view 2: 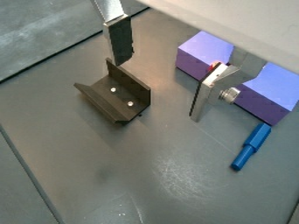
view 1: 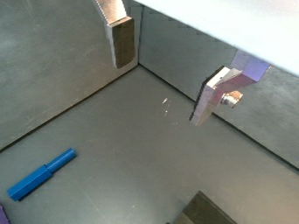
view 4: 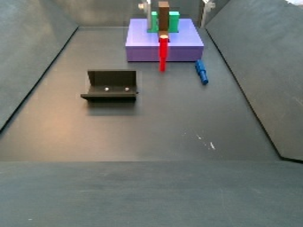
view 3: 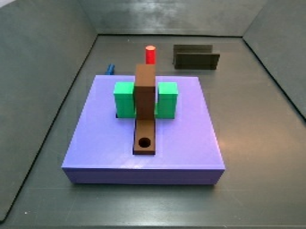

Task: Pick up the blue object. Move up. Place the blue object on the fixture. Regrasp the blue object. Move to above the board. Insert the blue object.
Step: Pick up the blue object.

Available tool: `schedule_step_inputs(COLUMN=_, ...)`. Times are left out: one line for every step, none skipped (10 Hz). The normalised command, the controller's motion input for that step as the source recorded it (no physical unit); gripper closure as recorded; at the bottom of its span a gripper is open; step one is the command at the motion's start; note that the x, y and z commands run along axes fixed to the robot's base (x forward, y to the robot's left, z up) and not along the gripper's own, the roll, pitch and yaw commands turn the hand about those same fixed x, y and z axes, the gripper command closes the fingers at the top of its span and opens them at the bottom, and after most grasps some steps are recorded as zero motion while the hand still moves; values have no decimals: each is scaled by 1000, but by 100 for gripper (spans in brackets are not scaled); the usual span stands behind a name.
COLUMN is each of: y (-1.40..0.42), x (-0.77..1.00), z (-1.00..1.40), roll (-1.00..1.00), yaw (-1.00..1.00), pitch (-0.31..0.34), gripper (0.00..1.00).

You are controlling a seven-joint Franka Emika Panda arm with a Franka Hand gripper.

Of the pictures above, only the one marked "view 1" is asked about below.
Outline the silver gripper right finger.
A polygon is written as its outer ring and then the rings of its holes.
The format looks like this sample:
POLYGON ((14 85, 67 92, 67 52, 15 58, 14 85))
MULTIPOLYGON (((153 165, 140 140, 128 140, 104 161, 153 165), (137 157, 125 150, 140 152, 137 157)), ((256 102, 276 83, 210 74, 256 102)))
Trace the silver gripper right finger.
POLYGON ((242 97, 238 90, 257 83, 268 68, 265 61, 237 50, 229 67, 221 66, 201 83, 190 122, 201 125, 218 105, 233 108, 242 97))

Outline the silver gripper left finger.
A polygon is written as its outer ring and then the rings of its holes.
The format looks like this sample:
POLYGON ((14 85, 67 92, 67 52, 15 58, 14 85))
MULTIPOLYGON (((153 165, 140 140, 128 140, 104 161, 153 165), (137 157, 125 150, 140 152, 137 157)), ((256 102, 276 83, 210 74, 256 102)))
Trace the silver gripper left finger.
POLYGON ((112 62, 124 67, 134 58, 134 20, 126 15, 122 0, 92 0, 106 28, 112 62))

